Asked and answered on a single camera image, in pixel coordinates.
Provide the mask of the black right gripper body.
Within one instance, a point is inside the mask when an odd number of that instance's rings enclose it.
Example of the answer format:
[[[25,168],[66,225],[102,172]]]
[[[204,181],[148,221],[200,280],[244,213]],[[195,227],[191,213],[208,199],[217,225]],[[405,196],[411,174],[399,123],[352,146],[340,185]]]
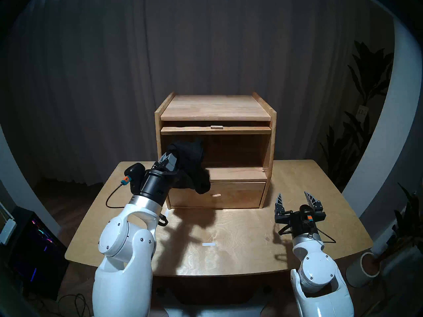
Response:
[[[324,215],[308,215],[304,209],[298,211],[285,211],[284,214],[275,214],[275,223],[284,224],[285,226],[278,232],[278,235],[292,234],[297,237],[303,234],[308,234],[312,237],[314,233],[318,233],[316,223],[324,221]]]

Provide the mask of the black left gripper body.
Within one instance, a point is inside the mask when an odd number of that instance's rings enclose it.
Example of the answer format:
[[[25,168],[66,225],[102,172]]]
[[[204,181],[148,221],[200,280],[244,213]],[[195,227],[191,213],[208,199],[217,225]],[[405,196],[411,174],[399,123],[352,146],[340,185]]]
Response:
[[[161,207],[164,205],[168,192],[179,179],[177,171],[146,170],[140,195],[156,202]]]

